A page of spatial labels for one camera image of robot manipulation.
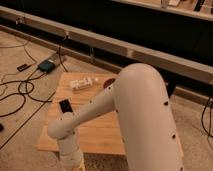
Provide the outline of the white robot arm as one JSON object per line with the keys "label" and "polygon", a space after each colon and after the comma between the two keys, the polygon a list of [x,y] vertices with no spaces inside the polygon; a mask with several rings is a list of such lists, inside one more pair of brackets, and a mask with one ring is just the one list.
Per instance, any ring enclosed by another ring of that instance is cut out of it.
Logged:
{"label": "white robot arm", "polygon": [[83,158],[76,128],[112,111],[118,116],[129,171],[184,171],[164,80],[154,67],[143,63],[123,68],[97,96],[48,125],[66,169],[78,166]]}

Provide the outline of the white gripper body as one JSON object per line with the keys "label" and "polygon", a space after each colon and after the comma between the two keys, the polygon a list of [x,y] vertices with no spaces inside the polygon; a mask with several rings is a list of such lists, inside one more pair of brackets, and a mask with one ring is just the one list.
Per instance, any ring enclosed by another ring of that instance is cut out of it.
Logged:
{"label": "white gripper body", "polygon": [[60,140],[58,142],[60,162],[66,171],[75,171],[81,166],[83,153],[79,143],[74,139]]}

